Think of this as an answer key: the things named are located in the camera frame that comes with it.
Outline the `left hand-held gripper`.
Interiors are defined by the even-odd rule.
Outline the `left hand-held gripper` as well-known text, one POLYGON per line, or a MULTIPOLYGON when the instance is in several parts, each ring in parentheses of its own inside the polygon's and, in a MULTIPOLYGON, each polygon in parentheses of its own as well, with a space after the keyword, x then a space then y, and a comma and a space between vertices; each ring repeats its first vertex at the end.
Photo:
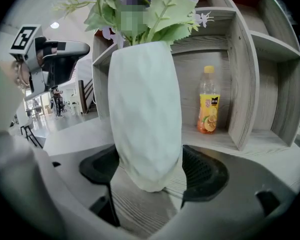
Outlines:
POLYGON ((76 63, 90 52, 90 46, 79 41, 48 41, 40 25, 22 25, 9 54, 13 62, 14 81, 21 89, 45 93, 49 85, 68 82, 76 63))

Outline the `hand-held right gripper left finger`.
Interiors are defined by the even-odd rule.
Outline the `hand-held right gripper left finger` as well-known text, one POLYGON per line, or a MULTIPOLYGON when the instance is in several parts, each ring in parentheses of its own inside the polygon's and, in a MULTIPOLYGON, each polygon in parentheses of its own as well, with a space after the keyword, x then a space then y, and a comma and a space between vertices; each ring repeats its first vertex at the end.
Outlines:
POLYGON ((0 132, 0 194, 28 225, 53 240, 138 240, 84 207, 49 155, 0 132))

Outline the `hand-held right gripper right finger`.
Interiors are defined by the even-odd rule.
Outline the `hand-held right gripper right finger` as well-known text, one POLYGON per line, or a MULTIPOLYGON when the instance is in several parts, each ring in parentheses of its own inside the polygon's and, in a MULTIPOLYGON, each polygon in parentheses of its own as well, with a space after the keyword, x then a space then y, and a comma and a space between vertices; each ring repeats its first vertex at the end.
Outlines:
POLYGON ((184 145, 181 209, 155 240, 243 240, 263 230, 296 194, 261 164, 184 145))

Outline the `white faceted vase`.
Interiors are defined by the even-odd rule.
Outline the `white faceted vase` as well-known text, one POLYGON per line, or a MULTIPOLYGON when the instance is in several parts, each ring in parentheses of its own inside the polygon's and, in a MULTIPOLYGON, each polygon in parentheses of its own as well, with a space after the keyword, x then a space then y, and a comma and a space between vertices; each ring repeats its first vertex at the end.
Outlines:
POLYGON ((171 49, 155 41, 118 49, 108 72, 110 125, 120 161, 143 191, 171 180, 182 150, 182 109, 171 49))

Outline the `purple artificial flowers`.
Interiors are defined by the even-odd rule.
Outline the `purple artificial flowers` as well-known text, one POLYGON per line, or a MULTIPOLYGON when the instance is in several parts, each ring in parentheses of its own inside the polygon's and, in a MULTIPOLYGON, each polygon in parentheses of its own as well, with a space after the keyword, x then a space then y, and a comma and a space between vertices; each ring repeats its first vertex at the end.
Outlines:
POLYGON ((86 31, 101 31, 118 48, 165 42, 169 46, 213 21, 210 13, 197 13, 199 0, 65 0, 54 6, 64 16, 85 7, 86 31))

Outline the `person's left forearm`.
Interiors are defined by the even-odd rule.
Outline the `person's left forearm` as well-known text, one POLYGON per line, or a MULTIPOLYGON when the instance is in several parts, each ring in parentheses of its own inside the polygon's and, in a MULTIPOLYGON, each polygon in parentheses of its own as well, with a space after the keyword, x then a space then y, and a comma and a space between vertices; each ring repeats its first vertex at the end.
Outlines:
POLYGON ((24 98, 17 79, 16 63, 0 62, 0 132, 10 127, 24 98))

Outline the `grey wooden desk with shelves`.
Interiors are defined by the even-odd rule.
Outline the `grey wooden desk with shelves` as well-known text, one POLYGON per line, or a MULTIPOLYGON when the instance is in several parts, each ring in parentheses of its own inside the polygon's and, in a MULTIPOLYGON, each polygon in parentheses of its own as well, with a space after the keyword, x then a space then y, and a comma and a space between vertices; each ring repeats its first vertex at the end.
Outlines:
POLYGON ((185 145, 251 160, 276 177, 276 170, 292 175, 293 164, 300 162, 295 145, 300 127, 300 45, 282 8, 276 0, 198 0, 195 11, 209 13, 213 23, 170 48, 182 125, 181 153, 165 188, 141 190, 120 160, 108 100, 111 57, 119 48, 99 30, 92 35, 90 65, 98 118, 58 132, 61 153, 55 152, 51 137, 44 145, 75 198, 98 218, 138 239, 142 235, 127 230, 127 221, 155 240, 180 212, 187 186, 182 168, 185 145), (214 66, 221 90, 213 134, 197 129, 205 66, 214 66))

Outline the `wooden staircase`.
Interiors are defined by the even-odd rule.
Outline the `wooden staircase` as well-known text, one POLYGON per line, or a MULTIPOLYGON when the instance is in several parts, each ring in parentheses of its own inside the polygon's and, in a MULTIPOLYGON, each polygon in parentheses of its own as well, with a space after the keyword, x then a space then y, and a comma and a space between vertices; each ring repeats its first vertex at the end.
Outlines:
POLYGON ((92 78, 86 83, 84 83, 83 80, 78 81, 78 93, 83 114, 88 114, 89 112, 97 111, 92 78))

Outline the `black chair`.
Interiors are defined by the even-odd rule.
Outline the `black chair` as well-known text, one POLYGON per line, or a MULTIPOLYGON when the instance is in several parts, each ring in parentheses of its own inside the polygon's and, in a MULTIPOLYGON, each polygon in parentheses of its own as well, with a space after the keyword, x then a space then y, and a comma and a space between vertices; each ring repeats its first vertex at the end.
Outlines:
POLYGON ((37 137, 34 135, 34 133, 32 131, 33 126, 34 126, 33 125, 33 117, 29 116, 27 122, 20 127, 20 133, 22 136, 25 134, 25 138, 28 141, 32 142, 32 144, 35 147, 39 147, 42 149, 43 148, 42 143, 37 139, 37 137))

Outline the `orange drink bottle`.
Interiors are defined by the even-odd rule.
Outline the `orange drink bottle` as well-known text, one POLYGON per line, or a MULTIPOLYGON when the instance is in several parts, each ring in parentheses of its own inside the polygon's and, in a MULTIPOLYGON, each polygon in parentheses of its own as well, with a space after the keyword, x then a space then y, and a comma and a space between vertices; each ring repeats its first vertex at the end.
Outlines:
POLYGON ((213 65, 203 68, 199 84, 199 114, 197 129, 203 134, 213 134, 217 129, 221 87, 213 65))

